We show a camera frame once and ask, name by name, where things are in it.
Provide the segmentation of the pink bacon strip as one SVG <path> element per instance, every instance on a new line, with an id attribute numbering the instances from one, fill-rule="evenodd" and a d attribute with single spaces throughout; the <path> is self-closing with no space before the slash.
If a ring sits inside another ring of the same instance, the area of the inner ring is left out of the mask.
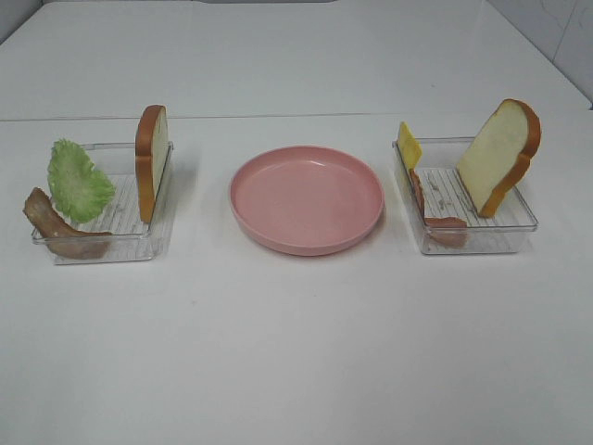
<path id="1" fill-rule="evenodd" d="M 415 170 L 409 170 L 409 175 L 423 223 L 427 227 L 435 229 L 435 232 L 431 232 L 429 236 L 441 245 L 450 248 L 463 248 L 467 242 L 467 222 L 457 217 L 427 217 L 420 177 Z"/>

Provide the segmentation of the bread slice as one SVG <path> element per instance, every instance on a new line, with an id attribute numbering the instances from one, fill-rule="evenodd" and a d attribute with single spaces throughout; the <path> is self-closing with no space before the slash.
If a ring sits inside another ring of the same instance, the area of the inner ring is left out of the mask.
<path id="1" fill-rule="evenodd" d="M 479 216 L 496 214 L 529 169 L 540 140 L 539 117 L 526 103 L 507 98 L 499 104 L 456 166 Z"/>
<path id="2" fill-rule="evenodd" d="M 164 106 L 151 105 L 144 110 L 138 123 L 134 146 L 140 219 L 143 223 L 150 223 L 169 150 Z"/>

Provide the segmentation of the green lettuce leaf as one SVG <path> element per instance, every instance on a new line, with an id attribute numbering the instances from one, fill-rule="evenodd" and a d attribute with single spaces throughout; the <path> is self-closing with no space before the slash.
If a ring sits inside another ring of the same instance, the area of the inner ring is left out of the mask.
<path id="1" fill-rule="evenodd" d="M 98 217 L 116 193 L 82 146 L 68 139 L 52 146 L 47 182 L 57 210 L 77 223 Z"/>

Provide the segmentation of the brown bacon strip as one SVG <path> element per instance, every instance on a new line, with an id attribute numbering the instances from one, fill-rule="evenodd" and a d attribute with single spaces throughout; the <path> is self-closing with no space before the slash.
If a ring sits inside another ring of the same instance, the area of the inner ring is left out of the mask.
<path id="1" fill-rule="evenodd" d="M 34 187 L 25 199 L 23 213 L 41 236 L 51 238 L 47 247 L 59 256 L 74 260 L 100 259 L 110 247 L 109 241 L 65 241 L 65 238 L 111 236 L 111 233 L 74 229 L 54 210 L 50 198 L 39 187 Z"/>

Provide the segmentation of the pink round plate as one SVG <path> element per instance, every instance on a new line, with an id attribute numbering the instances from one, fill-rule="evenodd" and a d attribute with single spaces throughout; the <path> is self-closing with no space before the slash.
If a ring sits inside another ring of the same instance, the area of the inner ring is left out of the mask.
<path id="1" fill-rule="evenodd" d="M 300 256 L 353 247 L 385 206 L 383 187 L 366 163 L 323 146 L 288 146 L 254 157 L 234 174 L 229 199 L 249 237 Z"/>

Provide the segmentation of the yellow cheese slice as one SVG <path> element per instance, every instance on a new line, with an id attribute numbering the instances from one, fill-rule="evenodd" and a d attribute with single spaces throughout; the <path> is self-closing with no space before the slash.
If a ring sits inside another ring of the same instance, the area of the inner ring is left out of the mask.
<path id="1" fill-rule="evenodd" d="M 405 121 L 399 124 L 397 147 L 407 170 L 414 170 L 422 157 L 423 151 Z"/>

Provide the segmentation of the right clear plastic tray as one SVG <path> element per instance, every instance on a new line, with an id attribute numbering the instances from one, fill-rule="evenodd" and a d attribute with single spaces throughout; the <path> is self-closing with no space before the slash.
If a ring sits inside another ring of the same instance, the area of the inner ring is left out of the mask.
<path id="1" fill-rule="evenodd" d="M 471 137 L 421 138 L 423 155 L 410 174 L 396 142 L 395 179 L 416 244 L 425 255 L 506 254 L 522 249 L 538 227 L 518 188 L 504 197 L 495 216 L 480 217 L 456 164 Z"/>

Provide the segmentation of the clear plastic tray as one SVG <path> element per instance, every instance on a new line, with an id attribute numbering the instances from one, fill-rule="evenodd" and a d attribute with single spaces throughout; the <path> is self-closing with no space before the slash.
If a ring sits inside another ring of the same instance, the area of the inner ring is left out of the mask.
<path id="1" fill-rule="evenodd" d="M 395 179 L 416 244 L 425 255 L 506 254 L 522 249 L 538 227 L 518 188 L 504 197 L 495 216 L 480 217 L 456 164 L 471 137 L 421 138 L 423 155 L 410 174 L 396 142 Z"/>
<path id="2" fill-rule="evenodd" d="M 96 168 L 114 184 L 115 196 L 90 222 L 68 221 L 72 228 L 85 232 L 86 236 L 53 238 L 34 229 L 32 243 L 45 247 L 53 263 L 58 265 L 154 259 L 168 248 L 175 214 L 170 192 L 173 144 L 168 146 L 156 206 L 149 223 L 140 218 L 134 144 L 87 144 L 83 148 Z"/>

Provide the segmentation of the left clear plastic tray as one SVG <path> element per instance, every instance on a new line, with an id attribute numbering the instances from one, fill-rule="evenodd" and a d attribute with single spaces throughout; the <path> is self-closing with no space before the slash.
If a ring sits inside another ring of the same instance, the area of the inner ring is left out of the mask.
<path id="1" fill-rule="evenodd" d="M 170 192 L 173 144 L 168 146 L 156 206 L 149 223 L 140 218 L 134 144 L 87 144 L 83 148 L 96 168 L 114 184 L 115 196 L 90 222 L 68 221 L 72 228 L 85 232 L 86 236 L 53 238 L 34 229 L 32 243 L 45 247 L 53 263 L 58 265 L 154 259 L 168 248 L 175 214 Z"/>

